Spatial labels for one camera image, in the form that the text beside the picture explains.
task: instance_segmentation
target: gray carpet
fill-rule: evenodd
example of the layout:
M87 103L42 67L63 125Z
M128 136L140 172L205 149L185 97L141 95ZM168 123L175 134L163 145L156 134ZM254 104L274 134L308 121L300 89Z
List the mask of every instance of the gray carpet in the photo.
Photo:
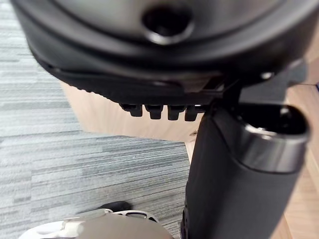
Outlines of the gray carpet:
M188 170L183 143L82 132L0 0L0 239L115 200L177 237Z

